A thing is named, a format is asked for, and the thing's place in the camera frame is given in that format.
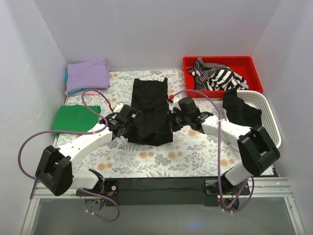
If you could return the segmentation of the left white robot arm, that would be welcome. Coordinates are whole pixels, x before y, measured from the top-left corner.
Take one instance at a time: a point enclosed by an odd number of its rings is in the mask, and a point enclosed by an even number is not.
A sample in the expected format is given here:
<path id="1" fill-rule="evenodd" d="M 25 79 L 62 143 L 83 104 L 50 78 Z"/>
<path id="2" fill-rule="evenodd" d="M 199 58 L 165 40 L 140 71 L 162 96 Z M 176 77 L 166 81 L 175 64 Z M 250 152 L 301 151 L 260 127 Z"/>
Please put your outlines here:
<path id="1" fill-rule="evenodd" d="M 99 147 L 118 137 L 126 137 L 141 116 L 141 111 L 118 104 L 113 113 L 90 130 L 89 135 L 81 135 L 57 148 L 51 145 L 45 148 L 35 173 L 36 178 L 55 196 L 69 189 L 81 188 L 94 196 L 103 194 L 105 178 L 99 172 L 89 169 L 73 173 L 73 168 Z"/>

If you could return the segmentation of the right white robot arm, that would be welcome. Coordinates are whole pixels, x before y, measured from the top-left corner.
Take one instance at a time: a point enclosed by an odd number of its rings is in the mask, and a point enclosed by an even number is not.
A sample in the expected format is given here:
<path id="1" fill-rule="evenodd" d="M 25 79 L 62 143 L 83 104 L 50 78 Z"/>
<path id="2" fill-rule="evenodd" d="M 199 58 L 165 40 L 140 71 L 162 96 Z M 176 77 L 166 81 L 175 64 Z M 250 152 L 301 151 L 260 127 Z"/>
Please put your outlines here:
<path id="1" fill-rule="evenodd" d="M 173 104 L 168 113 L 172 131 L 189 126 L 202 134 L 229 142 L 239 149 L 241 162 L 224 174 L 219 174 L 217 186 L 211 187 L 211 190 L 234 194 L 241 183 L 250 177 L 260 176 L 280 158 L 280 152 L 265 127 L 241 126 L 219 119 L 210 112 L 201 112 L 190 97 L 168 101 Z"/>

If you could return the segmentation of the black t shirt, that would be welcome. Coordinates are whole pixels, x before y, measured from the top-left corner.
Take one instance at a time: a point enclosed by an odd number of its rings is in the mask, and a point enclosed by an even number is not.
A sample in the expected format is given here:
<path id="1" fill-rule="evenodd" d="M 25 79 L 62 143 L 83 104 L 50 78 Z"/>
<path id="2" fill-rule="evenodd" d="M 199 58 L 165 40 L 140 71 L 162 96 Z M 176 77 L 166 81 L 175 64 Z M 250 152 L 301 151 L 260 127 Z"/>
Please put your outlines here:
<path id="1" fill-rule="evenodd" d="M 134 80 L 131 106 L 142 115 L 128 136 L 128 142 L 161 146 L 173 141 L 167 99 L 167 78 L 163 81 Z"/>

